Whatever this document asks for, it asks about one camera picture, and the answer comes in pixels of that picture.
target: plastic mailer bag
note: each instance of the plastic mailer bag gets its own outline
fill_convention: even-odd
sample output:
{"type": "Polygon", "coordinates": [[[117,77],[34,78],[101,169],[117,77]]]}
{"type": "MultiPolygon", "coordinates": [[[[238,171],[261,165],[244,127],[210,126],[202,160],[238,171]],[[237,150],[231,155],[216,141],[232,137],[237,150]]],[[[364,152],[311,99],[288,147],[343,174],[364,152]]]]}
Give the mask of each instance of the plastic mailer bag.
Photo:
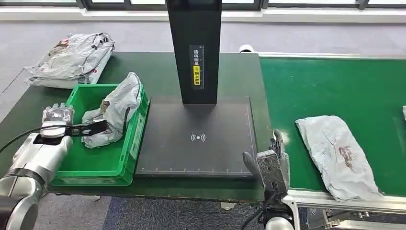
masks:
{"type": "Polygon", "coordinates": [[[25,67],[29,84],[72,89],[77,83],[96,83],[114,50],[106,33],[71,34],[62,39],[34,67],[25,67]]]}
{"type": "Polygon", "coordinates": [[[296,120],[327,190],[336,200],[374,200],[382,195],[365,154],[347,124],[337,116],[296,120]]]}
{"type": "Polygon", "coordinates": [[[116,89],[102,101],[100,108],[85,112],[82,123],[106,119],[107,130],[90,137],[82,137],[82,142],[88,148],[105,146],[118,141],[140,102],[141,82],[138,76],[130,72],[116,89]]]}

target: black vertical pole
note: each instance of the black vertical pole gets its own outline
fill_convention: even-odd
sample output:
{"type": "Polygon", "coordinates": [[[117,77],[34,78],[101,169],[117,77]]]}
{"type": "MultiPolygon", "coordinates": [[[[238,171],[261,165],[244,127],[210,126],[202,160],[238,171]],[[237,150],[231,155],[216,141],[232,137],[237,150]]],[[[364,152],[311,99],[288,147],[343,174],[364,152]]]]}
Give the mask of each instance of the black vertical pole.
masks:
{"type": "Polygon", "coordinates": [[[369,0],[356,0],[355,3],[358,3],[358,10],[362,11],[367,7],[369,0]]]}
{"type": "Polygon", "coordinates": [[[216,104],[221,0],[166,0],[184,104],[216,104]]]}

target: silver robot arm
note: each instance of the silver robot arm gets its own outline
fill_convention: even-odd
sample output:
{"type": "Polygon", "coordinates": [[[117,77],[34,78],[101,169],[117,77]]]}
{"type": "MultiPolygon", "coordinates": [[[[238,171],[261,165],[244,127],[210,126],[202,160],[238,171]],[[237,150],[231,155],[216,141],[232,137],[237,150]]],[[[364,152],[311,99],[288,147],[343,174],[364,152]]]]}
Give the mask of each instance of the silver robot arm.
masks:
{"type": "Polygon", "coordinates": [[[107,122],[72,125],[74,110],[64,104],[47,107],[40,133],[31,133],[0,179],[0,230],[31,230],[38,202],[72,146],[72,137],[103,132],[107,122]]]}

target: gray carpet floor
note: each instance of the gray carpet floor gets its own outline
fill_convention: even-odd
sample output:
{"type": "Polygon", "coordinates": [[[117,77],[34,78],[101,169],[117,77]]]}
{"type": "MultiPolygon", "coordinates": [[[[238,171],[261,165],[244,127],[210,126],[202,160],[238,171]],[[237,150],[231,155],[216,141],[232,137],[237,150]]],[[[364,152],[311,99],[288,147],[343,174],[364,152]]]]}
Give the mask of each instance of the gray carpet floor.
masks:
{"type": "MultiPolygon", "coordinates": [[[[173,51],[165,22],[4,22],[0,23],[0,121],[28,86],[21,73],[69,33],[107,32],[117,51],[173,51]]],[[[262,52],[406,55],[406,26],[360,24],[224,23],[221,52],[251,44],[262,52]]],[[[36,230],[236,229],[252,209],[230,211],[219,203],[47,195],[36,230]]],[[[249,229],[258,229],[251,223],[249,229]]]]}

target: robotic arm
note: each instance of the robotic arm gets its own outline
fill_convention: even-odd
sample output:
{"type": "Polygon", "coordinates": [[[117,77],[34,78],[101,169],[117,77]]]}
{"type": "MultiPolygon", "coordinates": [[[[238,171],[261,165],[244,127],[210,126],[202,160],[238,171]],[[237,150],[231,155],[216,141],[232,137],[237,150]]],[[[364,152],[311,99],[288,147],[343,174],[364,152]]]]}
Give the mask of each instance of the robotic arm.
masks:
{"type": "Polygon", "coordinates": [[[74,126],[73,114],[73,108],[63,103],[47,107],[42,127],[35,129],[40,133],[31,133],[15,153],[12,166],[0,179],[0,230],[33,229],[38,202],[72,146],[72,137],[91,136],[107,128],[106,120],[74,126]]]}
{"type": "Polygon", "coordinates": [[[274,131],[268,151],[257,153],[254,160],[248,152],[243,152],[243,161],[252,175],[264,187],[265,201],[262,207],[241,227],[260,215],[258,222],[265,230],[300,229],[299,211],[288,189],[290,184],[289,156],[284,150],[282,135],[274,131]]]}

